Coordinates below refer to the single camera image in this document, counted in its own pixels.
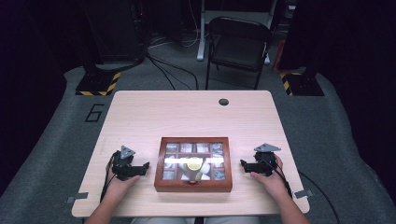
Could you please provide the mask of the person's left hand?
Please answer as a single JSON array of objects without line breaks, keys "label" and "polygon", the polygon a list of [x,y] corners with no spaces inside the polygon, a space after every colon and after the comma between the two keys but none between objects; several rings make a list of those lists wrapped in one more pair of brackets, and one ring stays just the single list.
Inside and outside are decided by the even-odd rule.
[{"label": "person's left hand", "polygon": [[140,180],[140,175],[129,177],[126,180],[119,180],[113,174],[112,170],[109,170],[108,180],[106,182],[106,193],[104,201],[119,203],[126,195],[128,190]]}]

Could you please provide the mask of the person's right hand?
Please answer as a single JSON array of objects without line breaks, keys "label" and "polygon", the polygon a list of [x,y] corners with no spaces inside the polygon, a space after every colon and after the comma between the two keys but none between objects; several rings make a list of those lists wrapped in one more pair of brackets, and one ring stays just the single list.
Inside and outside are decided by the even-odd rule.
[{"label": "person's right hand", "polygon": [[255,172],[251,172],[250,176],[257,180],[259,183],[261,183],[264,186],[264,189],[269,193],[269,195],[274,199],[274,197],[281,192],[287,192],[287,187],[285,185],[284,179],[282,178],[283,172],[281,171],[283,162],[282,160],[275,155],[276,157],[276,163],[277,163],[277,170],[281,173],[279,174],[272,174],[270,176],[264,176],[257,174]]}]

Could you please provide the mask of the grey tape strip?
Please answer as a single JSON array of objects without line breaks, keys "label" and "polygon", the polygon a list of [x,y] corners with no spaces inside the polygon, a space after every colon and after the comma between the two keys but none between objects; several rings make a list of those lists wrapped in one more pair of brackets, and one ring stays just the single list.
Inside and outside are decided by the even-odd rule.
[{"label": "grey tape strip", "polygon": [[308,189],[308,190],[303,189],[303,190],[294,192],[294,196],[296,199],[300,199],[303,197],[309,198],[309,197],[312,197],[313,195],[314,195],[314,192],[310,189]]},{"label": "grey tape strip", "polygon": [[87,199],[89,192],[79,192],[73,196],[69,196],[66,198],[66,203],[73,203],[76,200]]}]

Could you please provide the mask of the black folding chair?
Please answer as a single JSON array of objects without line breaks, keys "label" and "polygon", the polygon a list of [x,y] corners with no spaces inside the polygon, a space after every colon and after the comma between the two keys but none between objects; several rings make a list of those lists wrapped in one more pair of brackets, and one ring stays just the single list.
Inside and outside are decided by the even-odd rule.
[{"label": "black folding chair", "polygon": [[253,89],[258,88],[264,61],[272,41],[271,31],[262,23],[229,17],[216,17],[207,26],[209,52],[205,88],[208,89],[210,66],[221,66],[255,73]]}]

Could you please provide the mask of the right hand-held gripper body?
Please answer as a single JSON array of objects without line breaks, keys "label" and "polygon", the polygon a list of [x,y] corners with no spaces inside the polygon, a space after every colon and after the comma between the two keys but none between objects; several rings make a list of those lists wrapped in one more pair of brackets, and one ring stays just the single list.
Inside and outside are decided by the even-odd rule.
[{"label": "right hand-held gripper body", "polygon": [[279,147],[266,143],[255,147],[254,159],[256,162],[249,163],[247,167],[250,167],[255,173],[264,174],[265,176],[271,175],[272,172],[277,168],[275,151],[279,150]]}]

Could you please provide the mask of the wooden box with glass lid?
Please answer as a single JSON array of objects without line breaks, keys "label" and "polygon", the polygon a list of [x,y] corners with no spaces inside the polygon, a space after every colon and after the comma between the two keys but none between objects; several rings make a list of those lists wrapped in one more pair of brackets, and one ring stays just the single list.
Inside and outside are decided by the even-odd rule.
[{"label": "wooden box with glass lid", "polygon": [[[166,152],[166,145],[168,143],[178,144],[177,153]],[[180,145],[183,143],[192,143],[192,153],[182,153],[180,151]],[[197,143],[209,144],[209,152],[198,153],[196,148]],[[222,143],[222,154],[212,152],[212,145],[215,143]],[[164,168],[164,159],[168,157],[177,159],[174,169]],[[210,176],[210,180],[195,180],[196,175],[201,173],[201,169],[199,171],[192,171],[187,167],[186,161],[190,157],[202,158],[204,161],[203,164],[206,162],[211,165],[209,173],[205,174]],[[212,163],[213,157],[223,158],[224,166],[222,168],[216,168]],[[225,179],[216,180],[213,175],[215,170],[224,171]],[[175,178],[173,180],[164,180],[164,171],[174,171]],[[189,176],[190,180],[181,180],[180,178],[183,174]],[[154,187],[158,192],[230,192],[233,188],[233,178],[229,139],[227,137],[163,137],[159,151]]]}]

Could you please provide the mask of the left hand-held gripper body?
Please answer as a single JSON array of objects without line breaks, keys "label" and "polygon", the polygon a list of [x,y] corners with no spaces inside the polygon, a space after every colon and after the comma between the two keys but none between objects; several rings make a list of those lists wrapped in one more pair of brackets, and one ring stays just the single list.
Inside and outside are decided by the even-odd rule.
[{"label": "left hand-held gripper body", "polygon": [[126,180],[129,177],[134,177],[139,171],[144,171],[142,166],[132,166],[135,152],[122,146],[113,154],[112,172],[119,180]]}]

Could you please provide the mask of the red object by stand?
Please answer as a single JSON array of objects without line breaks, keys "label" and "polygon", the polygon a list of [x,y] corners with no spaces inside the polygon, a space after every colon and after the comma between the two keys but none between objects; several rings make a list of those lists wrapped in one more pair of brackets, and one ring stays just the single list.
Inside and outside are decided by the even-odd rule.
[{"label": "red object by stand", "polygon": [[281,40],[279,42],[278,49],[277,49],[277,52],[276,52],[276,56],[275,56],[274,63],[273,63],[273,71],[274,72],[278,72],[279,73],[281,71],[279,69],[279,65],[280,65],[280,60],[281,60],[281,57],[282,57],[284,45],[285,45],[285,40]]}]

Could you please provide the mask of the black equipment cabinet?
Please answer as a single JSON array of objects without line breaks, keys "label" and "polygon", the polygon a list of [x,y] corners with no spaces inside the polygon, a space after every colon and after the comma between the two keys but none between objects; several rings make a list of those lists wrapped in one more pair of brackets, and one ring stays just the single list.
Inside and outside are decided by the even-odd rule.
[{"label": "black equipment cabinet", "polygon": [[82,0],[101,59],[142,63],[147,51],[147,20],[142,0]]}]

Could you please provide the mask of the black stand with striped base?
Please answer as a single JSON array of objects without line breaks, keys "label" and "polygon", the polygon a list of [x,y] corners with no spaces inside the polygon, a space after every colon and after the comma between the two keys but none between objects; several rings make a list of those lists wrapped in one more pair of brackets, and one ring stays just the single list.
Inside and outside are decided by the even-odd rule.
[{"label": "black stand with striped base", "polygon": [[318,72],[318,39],[315,32],[315,1],[299,0],[292,17],[281,57],[281,68],[287,70],[304,67],[300,75],[286,74],[284,78],[294,96],[323,96],[316,80]]},{"label": "black stand with striped base", "polygon": [[77,45],[78,59],[84,69],[84,76],[76,87],[78,95],[109,95],[120,77],[120,69],[103,69],[97,66],[98,49],[92,33],[89,17],[82,4],[77,3],[74,38]]}]

